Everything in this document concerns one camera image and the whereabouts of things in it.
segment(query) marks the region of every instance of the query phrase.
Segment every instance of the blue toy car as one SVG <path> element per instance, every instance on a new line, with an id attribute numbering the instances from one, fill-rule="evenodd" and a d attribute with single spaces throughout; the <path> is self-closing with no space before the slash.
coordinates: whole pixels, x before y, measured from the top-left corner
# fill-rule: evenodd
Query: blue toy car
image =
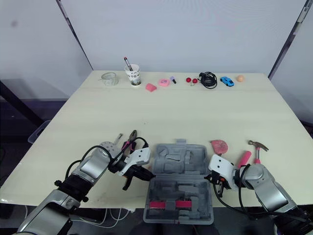
<path id="1" fill-rule="evenodd" d="M 223 82 L 228 87 L 232 87 L 234 85 L 234 82 L 229 77 L 221 77 L 220 81 Z"/>

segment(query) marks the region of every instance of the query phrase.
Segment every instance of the hammer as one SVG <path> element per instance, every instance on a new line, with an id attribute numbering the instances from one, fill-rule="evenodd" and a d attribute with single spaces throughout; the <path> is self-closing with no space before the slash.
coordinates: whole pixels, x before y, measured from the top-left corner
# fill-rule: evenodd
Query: hammer
<path id="1" fill-rule="evenodd" d="M 254 160 L 255 164 L 260 164 L 260 149 L 264 149 L 266 152 L 268 151 L 268 148 L 265 147 L 265 145 L 259 143 L 259 142 L 254 142 L 254 141 L 248 141 L 248 144 L 254 145 L 256 149 L 256 159 Z"/>

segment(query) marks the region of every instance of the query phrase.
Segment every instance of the pen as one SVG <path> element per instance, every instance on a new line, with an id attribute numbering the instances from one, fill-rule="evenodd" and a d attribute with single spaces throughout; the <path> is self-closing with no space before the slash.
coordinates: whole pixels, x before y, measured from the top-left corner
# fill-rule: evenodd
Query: pen
<path id="1" fill-rule="evenodd" d="M 170 79 L 172 80 L 172 82 L 174 82 L 174 84 L 176 84 L 174 76 L 171 76 Z"/>
<path id="2" fill-rule="evenodd" d="M 124 57 L 124 60 L 125 60 L 125 62 L 126 62 L 126 64 L 127 64 L 128 68 L 129 68 L 129 71 L 133 71 L 133 68 L 132 68 L 131 64 L 129 63 L 127 57 Z"/>

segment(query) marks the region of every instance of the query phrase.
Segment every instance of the open plastic case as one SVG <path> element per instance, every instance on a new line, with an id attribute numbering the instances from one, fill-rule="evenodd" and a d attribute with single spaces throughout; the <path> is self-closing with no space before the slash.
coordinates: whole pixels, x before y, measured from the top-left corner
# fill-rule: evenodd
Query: open plastic case
<path id="1" fill-rule="evenodd" d="M 206 148 L 186 144 L 156 146 L 143 220 L 147 223 L 212 224 L 213 208 Z"/>

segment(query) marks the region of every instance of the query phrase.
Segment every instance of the pink eraser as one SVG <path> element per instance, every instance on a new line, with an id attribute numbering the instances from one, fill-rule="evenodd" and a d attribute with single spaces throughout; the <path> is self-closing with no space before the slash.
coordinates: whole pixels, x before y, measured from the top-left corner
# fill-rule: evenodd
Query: pink eraser
<path id="1" fill-rule="evenodd" d="M 149 90 L 150 92 L 153 92 L 157 87 L 155 85 L 152 85 L 151 83 L 148 83 L 146 85 L 146 90 Z"/>
<path id="2" fill-rule="evenodd" d="M 160 86 L 167 87 L 170 84 L 170 80 L 169 79 L 161 79 L 161 80 L 159 80 L 158 84 Z"/>
<path id="3" fill-rule="evenodd" d="M 227 143 L 223 140 L 211 141 L 211 144 L 216 154 L 224 154 L 228 150 Z"/>
<path id="4" fill-rule="evenodd" d="M 248 162 L 249 158 L 251 157 L 251 152 L 250 151 L 246 151 L 244 153 L 244 155 L 241 157 L 240 162 L 238 164 L 238 168 L 241 168 L 242 165 L 246 165 L 246 163 Z"/>
<path id="5" fill-rule="evenodd" d="M 261 161 L 260 161 L 260 159 L 254 159 L 254 163 L 255 164 L 261 164 Z"/>

